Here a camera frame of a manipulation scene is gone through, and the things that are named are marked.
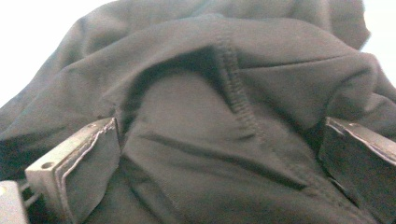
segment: metal bracket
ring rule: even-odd
[[[52,221],[81,223],[101,202],[120,161],[115,119],[91,123],[26,170],[34,192],[42,194]]]
[[[323,167],[358,207],[396,221],[396,143],[357,123],[327,118]]]

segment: white background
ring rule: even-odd
[[[111,1],[2,1],[0,106],[29,83],[76,20]],[[396,17],[392,15],[396,1],[365,0],[365,5],[366,22],[373,35],[363,51],[377,56],[385,73],[396,85]]]

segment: cloth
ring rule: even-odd
[[[122,159],[87,223],[375,223],[318,164],[327,116],[390,139],[361,1],[121,0],[0,109],[0,179],[95,120]]]

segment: screw hole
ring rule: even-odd
[[[44,164],[42,164],[41,165],[41,168],[42,169],[48,169],[48,168],[50,168],[51,166],[53,166],[55,163],[53,163],[53,162],[46,162],[46,163],[44,163]]]

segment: stitching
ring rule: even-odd
[[[328,193],[326,189],[323,189],[321,185],[321,183],[324,183],[323,180],[313,175],[306,175],[304,171],[297,166],[284,162],[286,160],[285,156],[280,155],[272,146],[270,146],[266,139],[267,136],[263,129],[260,128],[260,125],[254,116],[248,97],[245,93],[243,83],[239,78],[236,50],[232,44],[233,32],[231,27],[225,23],[226,21],[221,22],[221,20],[218,20],[219,33],[216,36],[215,49],[217,50],[216,54],[219,58],[220,77],[224,82],[225,94],[226,97],[229,98],[231,109],[234,111],[237,118],[245,124],[247,128],[254,131],[259,142],[269,148],[276,155],[275,158],[282,162],[282,164],[284,164],[292,174],[297,175],[303,181],[307,182],[309,187],[318,192],[318,195],[321,195],[324,200],[330,204],[346,209],[360,220],[365,220],[371,223],[372,220],[364,216],[359,209],[352,207],[349,204],[345,204],[343,201]]]

